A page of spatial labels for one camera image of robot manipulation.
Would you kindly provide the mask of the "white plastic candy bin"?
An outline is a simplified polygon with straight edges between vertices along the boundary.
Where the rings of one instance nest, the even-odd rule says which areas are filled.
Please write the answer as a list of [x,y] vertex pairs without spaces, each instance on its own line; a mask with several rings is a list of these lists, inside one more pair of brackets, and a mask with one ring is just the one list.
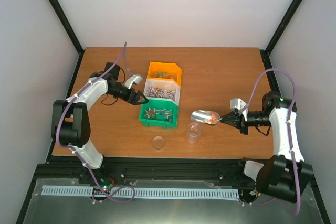
[[181,87],[174,81],[147,79],[144,94],[148,99],[170,100],[177,106],[180,105]]

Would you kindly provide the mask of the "green plastic candy bin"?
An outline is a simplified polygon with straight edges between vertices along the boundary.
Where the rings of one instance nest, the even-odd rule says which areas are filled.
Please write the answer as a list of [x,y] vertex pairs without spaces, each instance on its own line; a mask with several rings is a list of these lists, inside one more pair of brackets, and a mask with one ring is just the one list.
[[145,127],[177,128],[179,107],[170,100],[153,100],[140,107],[139,121]]

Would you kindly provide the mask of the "metal candy scoop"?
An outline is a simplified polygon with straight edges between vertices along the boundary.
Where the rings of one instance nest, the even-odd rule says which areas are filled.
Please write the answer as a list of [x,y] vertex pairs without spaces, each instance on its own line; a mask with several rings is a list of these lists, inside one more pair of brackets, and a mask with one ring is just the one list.
[[216,125],[220,122],[220,119],[220,115],[213,111],[196,110],[191,114],[192,121],[208,125]]

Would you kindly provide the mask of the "orange plastic candy bin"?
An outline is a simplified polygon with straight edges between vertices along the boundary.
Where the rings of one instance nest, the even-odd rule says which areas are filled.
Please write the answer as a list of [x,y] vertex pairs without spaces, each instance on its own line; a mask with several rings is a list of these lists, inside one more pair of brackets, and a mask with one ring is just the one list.
[[148,79],[174,81],[181,85],[182,69],[176,63],[153,62],[149,64]]

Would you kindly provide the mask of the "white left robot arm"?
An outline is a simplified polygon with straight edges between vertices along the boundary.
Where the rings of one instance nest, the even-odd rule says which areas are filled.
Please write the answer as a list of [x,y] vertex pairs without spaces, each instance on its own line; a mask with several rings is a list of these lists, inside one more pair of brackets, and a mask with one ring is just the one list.
[[90,168],[91,178],[97,183],[108,180],[109,170],[102,166],[103,155],[90,139],[89,110],[103,95],[111,95],[131,105],[149,102],[143,92],[136,91],[134,84],[143,78],[132,74],[124,83],[118,81],[120,66],[107,63],[104,72],[94,72],[88,82],[74,95],[53,103],[51,137],[61,148],[68,148],[77,155],[85,168]]

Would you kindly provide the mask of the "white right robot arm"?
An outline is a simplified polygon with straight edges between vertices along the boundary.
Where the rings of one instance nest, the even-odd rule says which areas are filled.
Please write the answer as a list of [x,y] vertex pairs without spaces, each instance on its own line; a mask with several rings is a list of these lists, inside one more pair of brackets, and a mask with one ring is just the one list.
[[239,98],[230,102],[231,112],[220,116],[206,110],[196,110],[191,120],[197,123],[216,125],[224,123],[248,134],[250,128],[268,128],[272,134],[273,155],[261,163],[251,159],[243,160],[243,174],[255,182],[259,193],[297,203],[305,187],[313,176],[312,166],[305,163],[296,135],[296,107],[292,100],[280,93],[270,91],[263,95],[260,111],[249,111],[246,103]]

